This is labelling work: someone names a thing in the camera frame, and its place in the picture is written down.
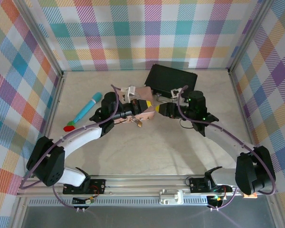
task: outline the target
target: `black box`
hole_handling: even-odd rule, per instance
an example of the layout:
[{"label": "black box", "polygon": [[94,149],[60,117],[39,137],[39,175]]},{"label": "black box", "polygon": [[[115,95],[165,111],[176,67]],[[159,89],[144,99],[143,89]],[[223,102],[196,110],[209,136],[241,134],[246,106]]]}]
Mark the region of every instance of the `black box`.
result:
[{"label": "black box", "polygon": [[197,78],[198,76],[195,73],[154,64],[145,85],[151,87],[153,94],[159,93],[166,98],[172,97],[171,90],[188,85],[188,89],[181,95],[185,98],[189,91],[194,90]]}]

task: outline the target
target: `metal bracket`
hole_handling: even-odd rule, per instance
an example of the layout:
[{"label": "metal bracket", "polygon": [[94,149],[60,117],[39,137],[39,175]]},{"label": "metal bracket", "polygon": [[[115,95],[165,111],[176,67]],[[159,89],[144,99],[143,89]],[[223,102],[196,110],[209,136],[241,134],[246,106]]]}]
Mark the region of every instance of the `metal bracket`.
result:
[{"label": "metal bracket", "polygon": [[160,204],[175,205],[183,203],[184,196],[182,190],[163,189],[160,191]]}]

